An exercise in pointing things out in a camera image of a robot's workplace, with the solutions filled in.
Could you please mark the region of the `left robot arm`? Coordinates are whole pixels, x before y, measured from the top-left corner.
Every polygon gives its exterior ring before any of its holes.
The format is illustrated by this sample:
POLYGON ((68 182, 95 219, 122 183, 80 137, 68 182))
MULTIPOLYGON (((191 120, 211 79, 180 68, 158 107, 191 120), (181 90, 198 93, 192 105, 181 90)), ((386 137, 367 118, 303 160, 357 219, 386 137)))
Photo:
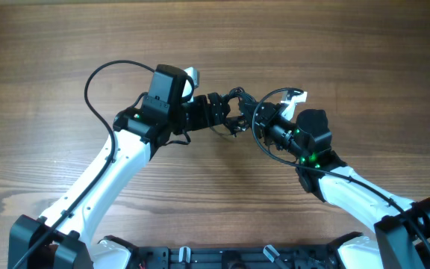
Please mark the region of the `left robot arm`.
POLYGON ((10 229, 9 268, 129 268, 137 248, 93 236, 121 190, 164 146, 171 135, 221 125, 230 111, 226 96, 195 96, 199 74, 160 64, 149 90, 120 111, 96 158, 69 190, 37 219, 22 215, 10 229))

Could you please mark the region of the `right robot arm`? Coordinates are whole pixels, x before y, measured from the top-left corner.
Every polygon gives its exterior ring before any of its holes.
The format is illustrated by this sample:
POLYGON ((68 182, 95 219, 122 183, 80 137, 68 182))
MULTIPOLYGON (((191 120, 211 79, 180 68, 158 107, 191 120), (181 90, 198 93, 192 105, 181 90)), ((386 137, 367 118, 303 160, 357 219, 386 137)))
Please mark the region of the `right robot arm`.
POLYGON ((353 235, 336 247, 345 268, 430 268, 430 197, 413 201, 369 182, 331 148, 323 110, 302 111, 292 123, 283 105, 258 103, 252 112, 255 140, 273 142, 296 157, 306 192, 362 222, 375 238, 353 235))

